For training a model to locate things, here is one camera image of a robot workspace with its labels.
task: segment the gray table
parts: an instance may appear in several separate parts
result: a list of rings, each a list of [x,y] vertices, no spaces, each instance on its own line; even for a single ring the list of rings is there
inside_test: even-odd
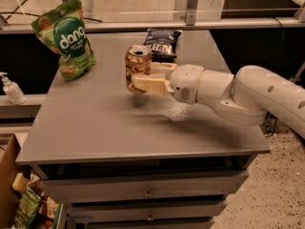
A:
[[[69,163],[234,157],[245,170],[257,154],[270,151],[258,126],[236,125],[206,106],[178,103],[170,95],[131,94],[124,58],[130,45],[143,43],[145,32],[88,37],[97,64],[72,82],[56,75],[19,164],[31,165],[44,179],[56,179],[47,173],[52,165]],[[178,65],[229,71],[208,31],[183,31],[176,52]]]

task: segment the pump bottle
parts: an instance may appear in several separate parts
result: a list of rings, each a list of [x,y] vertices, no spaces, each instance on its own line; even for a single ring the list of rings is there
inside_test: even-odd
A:
[[[26,101],[26,97],[17,83],[10,81],[5,75],[7,73],[0,73],[3,82],[3,91],[8,96],[10,102],[14,105],[22,104]]]

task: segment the cabinet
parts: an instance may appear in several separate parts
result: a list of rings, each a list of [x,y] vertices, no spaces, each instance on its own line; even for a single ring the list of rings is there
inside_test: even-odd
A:
[[[228,71],[208,33],[184,31],[177,63]],[[145,36],[89,34],[98,63],[72,82],[54,78],[17,162],[86,229],[211,228],[269,146],[258,126],[203,105],[129,93],[125,53]]]

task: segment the soda can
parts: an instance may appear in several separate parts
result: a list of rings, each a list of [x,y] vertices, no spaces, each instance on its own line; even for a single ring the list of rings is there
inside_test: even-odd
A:
[[[133,94],[143,94],[145,91],[137,89],[132,84],[132,76],[150,74],[152,64],[152,51],[144,45],[132,45],[126,52],[126,84],[127,89]]]

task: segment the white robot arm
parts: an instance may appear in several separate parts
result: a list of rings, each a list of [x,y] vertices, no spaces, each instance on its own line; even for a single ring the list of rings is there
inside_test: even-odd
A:
[[[152,63],[151,74],[135,74],[132,83],[151,94],[207,105],[240,125],[262,124],[269,112],[305,138],[305,90],[258,66],[245,66],[234,76],[195,65]]]

